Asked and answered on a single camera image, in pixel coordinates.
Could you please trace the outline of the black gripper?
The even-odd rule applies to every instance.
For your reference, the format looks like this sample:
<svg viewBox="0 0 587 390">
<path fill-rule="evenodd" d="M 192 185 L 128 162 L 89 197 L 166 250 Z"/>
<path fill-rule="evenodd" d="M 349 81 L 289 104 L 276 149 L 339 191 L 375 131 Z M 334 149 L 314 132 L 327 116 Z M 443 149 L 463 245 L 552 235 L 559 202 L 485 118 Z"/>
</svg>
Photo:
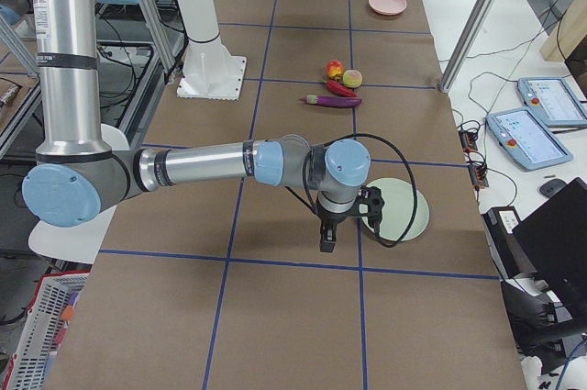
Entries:
<svg viewBox="0 0 587 390">
<path fill-rule="evenodd" d="M 333 252 L 337 244 L 337 227 L 349 217 L 349 214 L 332 212 L 318 206 L 317 216 L 321 222 L 319 249 L 321 252 Z"/>
</svg>

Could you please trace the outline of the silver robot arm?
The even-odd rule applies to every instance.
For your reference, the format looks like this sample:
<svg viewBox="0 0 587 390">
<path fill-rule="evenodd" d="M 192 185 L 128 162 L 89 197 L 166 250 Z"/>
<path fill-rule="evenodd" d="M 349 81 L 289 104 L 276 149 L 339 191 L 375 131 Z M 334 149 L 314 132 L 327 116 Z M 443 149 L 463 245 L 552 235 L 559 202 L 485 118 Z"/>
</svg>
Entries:
<svg viewBox="0 0 587 390">
<path fill-rule="evenodd" d="M 365 184 L 370 154 L 352 139 L 312 146 L 288 135 L 186 150 L 113 150 L 101 133 L 97 1 L 32 0 L 45 139 L 22 195 L 41 221 L 76 227 L 163 186 L 251 176 L 305 190 L 321 222 L 323 252 L 334 249 L 338 224 L 347 217 L 381 223 L 381 192 Z"/>
</svg>

